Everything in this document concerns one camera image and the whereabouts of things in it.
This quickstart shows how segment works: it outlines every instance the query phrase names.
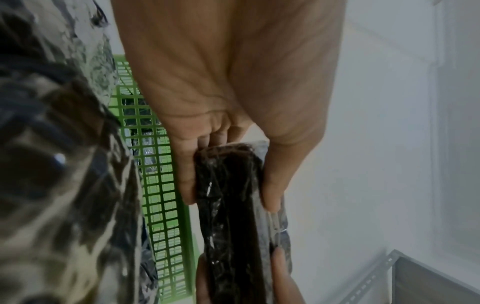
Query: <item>black package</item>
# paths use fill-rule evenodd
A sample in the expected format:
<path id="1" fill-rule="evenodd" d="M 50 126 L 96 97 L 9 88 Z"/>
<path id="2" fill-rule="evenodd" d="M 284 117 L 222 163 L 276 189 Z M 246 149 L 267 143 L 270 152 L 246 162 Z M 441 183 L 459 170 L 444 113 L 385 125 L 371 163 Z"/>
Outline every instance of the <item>black package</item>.
<path id="1" fill-rule="evenodd" d="M 275 303 L 272 251 L 290 238 L 282 199 L 278 213 L 265 211 L 260 195 L 268 143 L 209 147 L 195 156 L 197 204 L 213 304 Z"/>

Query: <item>skin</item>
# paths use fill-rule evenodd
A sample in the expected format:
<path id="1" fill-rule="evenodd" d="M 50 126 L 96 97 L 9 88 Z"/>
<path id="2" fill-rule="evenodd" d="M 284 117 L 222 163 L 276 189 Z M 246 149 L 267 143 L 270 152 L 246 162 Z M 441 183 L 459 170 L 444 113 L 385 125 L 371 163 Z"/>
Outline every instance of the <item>skin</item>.
<path id="1" fill-rule="evenodd" d="M 325 133 L 345 0 L 112 0 L 133 75 L 165 126 L 178 187 L 195 202 L 197 149 L 270 140 L 267 210 Z"/>
<path id="2" fill-rule="evenodd" d="M 273 277 L 273 291 L 277 304 L 305 304 L 305 300 L 297 284 L 290 277 L 285 253 L 281 248 L 275 249 L 271 256 L 271 270 Z M 212 304 L 207 283 L 208 265 L 202 255 L 198 259 L 196 271 L 196 302 L 197 304 Z"/>

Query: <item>camouflage clothing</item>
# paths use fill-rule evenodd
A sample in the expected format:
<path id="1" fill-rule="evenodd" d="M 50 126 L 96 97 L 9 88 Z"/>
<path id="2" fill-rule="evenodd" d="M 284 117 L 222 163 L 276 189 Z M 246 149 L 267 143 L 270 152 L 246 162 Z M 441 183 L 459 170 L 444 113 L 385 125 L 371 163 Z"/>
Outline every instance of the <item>camouflage clothing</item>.
<path id="1" fill-rule="evenodd" d="M 2 303 L 156 300 L 106 24 L 91 0 L 0 2 Z"/>

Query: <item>finger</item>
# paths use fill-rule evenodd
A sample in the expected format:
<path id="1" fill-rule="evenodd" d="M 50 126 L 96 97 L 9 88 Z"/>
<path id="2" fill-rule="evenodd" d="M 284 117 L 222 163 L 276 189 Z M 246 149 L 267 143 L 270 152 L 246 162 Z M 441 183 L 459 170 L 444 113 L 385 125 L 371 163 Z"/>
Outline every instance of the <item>finger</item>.
<path id="1" fill-rule="evenodd" d="M 198 139 L 170 138 L 178 190 L 185 204 L 195 204 L 195 165 L 194 154 L 198 148 Z"/>
<path id="2" fill-rule="evenodd" d="M 208 284 L 208 266 L 205 255 L 198 258 L 198 267 L 196 268 L 196 302 L 197 304 L 211 304 Z"/>
<path id="3" fill-rule="evenodd" d="M 227 131 L 216 131 L 210 134 L 210 147 L 221 146 L 227 143 Z"/>
<path id="4" fill-rule="evenodd" d="M 200 136 L 198 138 L 198 149 L 201 150 L 208 147 L 209 142 L 210 142 L 210 135 Z"/>
<path id="5" fill-rule="evenodd" d="M 234 143 L 240 141 L 248 130 L 248 127 L 230 127 L 228 129 L 227 142 Z"/>
<path id="6" fill-rule="evenodd" d="M 261 186 L 263 202 L 268 211 L 280 210 L 280 200 L 290 180 L 314 146 L 309 143 L 282 145 L 270 141 Z"/>
<path id="7" fill-rule="evenodd" d="M 289 274 L 285 252 L 280 247 L 275 249 L 271 256 L 271 273 L 277 304 L 305 303 L 297 284 Z"/>

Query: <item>green grid mesh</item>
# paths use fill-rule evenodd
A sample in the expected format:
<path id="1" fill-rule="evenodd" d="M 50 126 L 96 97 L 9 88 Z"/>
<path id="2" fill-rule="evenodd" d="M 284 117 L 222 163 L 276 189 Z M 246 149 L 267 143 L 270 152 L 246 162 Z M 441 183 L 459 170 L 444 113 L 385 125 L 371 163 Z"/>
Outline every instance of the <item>green grid mesh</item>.
<path id="1" fill-rule="evenodd" d="M 128 62 L 115 57 L 119 85 L 109 108 L 121 122 L 121 134 L 130 147 L 143 189 L 143 213 L 158 270 L 162 303 L 192 294 L 193 249 L 188 208 L 174 184 L 170 141 L 145 102 Z"/>

